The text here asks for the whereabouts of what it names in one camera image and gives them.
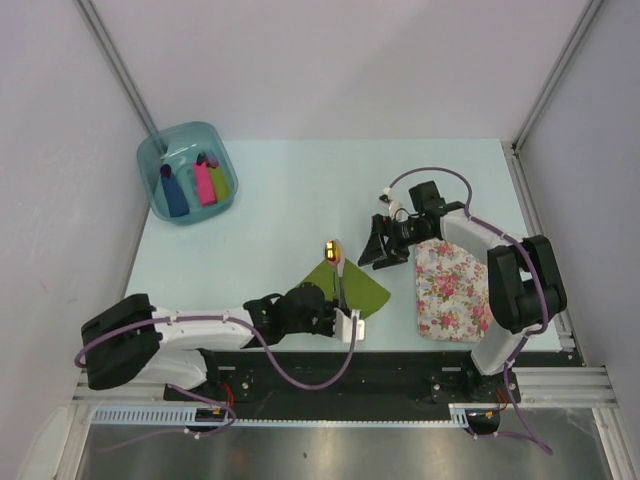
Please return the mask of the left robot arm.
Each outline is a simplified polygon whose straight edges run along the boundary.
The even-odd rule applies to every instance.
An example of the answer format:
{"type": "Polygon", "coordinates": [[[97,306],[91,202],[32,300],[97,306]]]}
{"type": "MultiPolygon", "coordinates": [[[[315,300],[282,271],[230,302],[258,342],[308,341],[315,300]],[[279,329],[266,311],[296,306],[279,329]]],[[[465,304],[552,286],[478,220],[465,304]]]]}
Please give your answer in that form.
{"type": "Polygon", "coordinates": [[[333,337],[338,303],[313,283],[213,312],[180,312],[133,294],[81,327],[78,362],[95,391],[133,380],[173,384],[197,398],[214,397],[221,376],[206,366],[205,351],[276,345],[288,335],[333,337]]]}

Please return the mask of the iridescent gold spoon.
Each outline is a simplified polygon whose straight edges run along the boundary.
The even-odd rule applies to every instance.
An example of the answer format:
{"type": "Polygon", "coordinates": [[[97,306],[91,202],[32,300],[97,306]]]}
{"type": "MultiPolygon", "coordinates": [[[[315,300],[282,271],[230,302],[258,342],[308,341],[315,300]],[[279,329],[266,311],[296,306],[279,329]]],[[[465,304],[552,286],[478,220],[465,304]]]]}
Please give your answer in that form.
{"type": "Polygon", "coordinates": [[[326,263],[332,268],[333,272],[334,298],[341,306],[345,306],[344,267],[346,258],[340,241],[337,239],[329,240],[325,244],[324,256],[326,263]]]}

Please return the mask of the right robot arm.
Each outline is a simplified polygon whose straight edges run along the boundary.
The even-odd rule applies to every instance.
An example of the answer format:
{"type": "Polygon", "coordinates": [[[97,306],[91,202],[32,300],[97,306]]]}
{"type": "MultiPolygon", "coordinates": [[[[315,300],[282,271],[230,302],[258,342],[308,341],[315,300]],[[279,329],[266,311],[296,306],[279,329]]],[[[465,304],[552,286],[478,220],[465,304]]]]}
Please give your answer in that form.
{"type": "Polygon", "coordinates": [[[438,239],[452,243],[488,269],[488,304],[494,317],[470,354],[472,369],[461,376],[463,393],[484,401],[497,389],[496,374],[513,365],[525,339],[543,332],[566,309],[567,297],[552,245],[542,235],[516,238],[473,215],[469,205],[448,202],[436,183],[409,190],[414,212],[397,215],[401,203],[385,187],[379,200],[388,213],[371,219],[370,236],[357,265],[375,270],[408,261],[409,249],[438,239]]]}

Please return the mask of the green paper napkin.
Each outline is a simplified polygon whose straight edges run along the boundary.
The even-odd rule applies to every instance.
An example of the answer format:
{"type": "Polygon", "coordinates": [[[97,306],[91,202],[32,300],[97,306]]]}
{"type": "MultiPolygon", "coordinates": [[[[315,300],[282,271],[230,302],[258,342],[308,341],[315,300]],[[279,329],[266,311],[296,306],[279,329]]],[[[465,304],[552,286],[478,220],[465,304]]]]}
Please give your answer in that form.
{"type": "MultiPolygon", "coordinates": [[[[343,272],[346,304],[358,309],[362,319],[379,311],[390,299],[391,293],[350,260],[343,272]]],[[[327,301],[334,299],[334,274],[325,261],[319,263],[303,280],[318,286],[327,301]]]]}

